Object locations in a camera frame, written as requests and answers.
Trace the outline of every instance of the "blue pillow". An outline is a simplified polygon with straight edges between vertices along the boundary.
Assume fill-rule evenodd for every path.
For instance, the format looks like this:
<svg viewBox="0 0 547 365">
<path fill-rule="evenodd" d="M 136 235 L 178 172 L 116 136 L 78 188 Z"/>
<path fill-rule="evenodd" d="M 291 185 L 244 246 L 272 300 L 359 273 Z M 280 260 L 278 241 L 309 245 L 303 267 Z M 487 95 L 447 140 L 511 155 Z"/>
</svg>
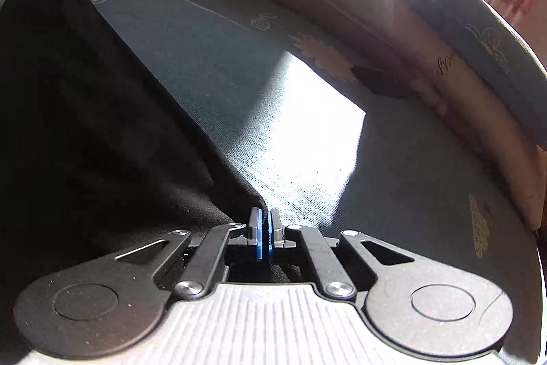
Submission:
<svg viewBox="0 0 547 365">
<path fill-rule="evenodd" d="M 547 72 L 518 33 L 483 0 L 405 1 L 547 149 Z"/>
</svg>

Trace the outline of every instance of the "gray fabric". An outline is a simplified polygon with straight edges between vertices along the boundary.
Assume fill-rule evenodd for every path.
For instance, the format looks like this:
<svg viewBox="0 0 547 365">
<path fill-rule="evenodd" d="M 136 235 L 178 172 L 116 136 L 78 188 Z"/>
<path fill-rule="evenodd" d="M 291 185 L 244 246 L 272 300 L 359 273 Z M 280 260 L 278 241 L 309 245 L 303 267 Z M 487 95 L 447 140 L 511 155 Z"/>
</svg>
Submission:
<svg viewBox="0 0 547 365">
<path fill-rule="evenodd" d="M 291 36 L 370 64 L 266 0 L 92 1 L 286 223 L 325 236 L 361 230 L 493 280 L 515 307 L 505 355 L 535 361 L 544 299 L 534 238 L 418 100 L 379 97 L 330 76 Z M 480 258 L 469 194 L 490 230 Z"/>
<path fill-rule="evenodd" d="M 518 33 L 483 0 L 405 1 L 547 149 L 547 72 Z"/>
</svg>

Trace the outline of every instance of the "ribbed white surface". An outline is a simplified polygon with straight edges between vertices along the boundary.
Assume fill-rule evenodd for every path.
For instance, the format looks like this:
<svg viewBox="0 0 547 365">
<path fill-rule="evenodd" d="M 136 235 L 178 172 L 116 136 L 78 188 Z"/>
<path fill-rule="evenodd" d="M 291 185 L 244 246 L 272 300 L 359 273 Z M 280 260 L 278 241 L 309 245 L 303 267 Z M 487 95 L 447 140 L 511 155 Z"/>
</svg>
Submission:
<svg viewBox="0 0 547 365">
<path fill-rule="evenodd" d="M 89 341 L 94 334 L 90 333 Z M 30 353 L 19 365 L 67 365 Z M 310 285 L 218 285 L 206 299 L 179 302 L 146 340 L 86 365 L 431 364 L 381 342 L 347 303 Z M 494 355 L 472 365 L 499 365 Z"/>
</svg>

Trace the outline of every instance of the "scratch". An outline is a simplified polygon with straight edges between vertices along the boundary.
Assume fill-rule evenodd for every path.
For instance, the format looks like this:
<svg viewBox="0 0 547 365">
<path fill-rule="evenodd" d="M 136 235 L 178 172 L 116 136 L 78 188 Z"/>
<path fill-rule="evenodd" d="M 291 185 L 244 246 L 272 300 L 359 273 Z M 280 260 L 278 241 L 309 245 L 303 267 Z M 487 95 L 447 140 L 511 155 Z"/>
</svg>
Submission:
<svg viewBox="0 0 547 365">
<path fill-rule="evenodd" d="M 503 291 L 501 291 L 498 296 L 489 303 L 489 305 L 486 307 L 486 309 L 482 312 L 480 318 L 479 318 L 479 325 L 480 323 L 482 322 L 482 318 L 484 317 L 484 315 L 486 314 L 486 311 L 488 311 L 488 309 L 496 302 L 497 299 L 499 299 L 501 296 L 503 295 Z"/>
<path fill-rule="evenodd" d="M 192 4 L 194 7 L 198 7 L 199 9 L 208 11 L 209 13 L 216 14 L 217 16 L 220 16 L 222 19 L 226 19 L 227 21 L 230 21 L 232 24 L 236 24 L 236 25 L 239 25 L 239 26 L 242 27 L 242 28 L 245 28 L 243 25 L 238 24 L 237 22 L 232 21 L 231 19 L 228 19 L 228 18 L 225 17 L 225 16 L 222 16 L 220 13 L 217 13 L 217 12 L 215 12 L 215 11 L 209 10 L 209 9 L 207 9 L 207 8 L 205 8 L 205 7 L 203 7 L 203 6 L 199 5 L 199 4 L 197 4 L 197 3 L 194 3 L 194 2 L 192 2 L 192 1 L 189 1 L 189 0 L 183 0 L 183 1 L 186 1 L 186 2 L 188 2 L 189 4 Z"/>
</svg>

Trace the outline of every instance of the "silver screw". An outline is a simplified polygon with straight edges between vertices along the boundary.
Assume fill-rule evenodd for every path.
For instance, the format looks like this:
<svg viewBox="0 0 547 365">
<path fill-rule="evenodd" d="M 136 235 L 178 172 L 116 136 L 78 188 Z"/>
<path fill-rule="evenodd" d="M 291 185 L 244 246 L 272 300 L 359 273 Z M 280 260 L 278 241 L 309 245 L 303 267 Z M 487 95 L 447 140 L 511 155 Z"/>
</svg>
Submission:
<svg viewBox="0 0 547 365">
<path fill-rule="evenodd" d="M 335 297 L 347 297 L 353 293 L 353 286 L 345 282 L 330 282 L 325 290 Z"/>
<path fill-rule="evenodd" d="M 184 282 L 178 282 L 174 286 L 174 293 L 179 297 L 195 296 L 203 291 L 203 285 L 192 280 L 185 280 Z"/>
</svg>

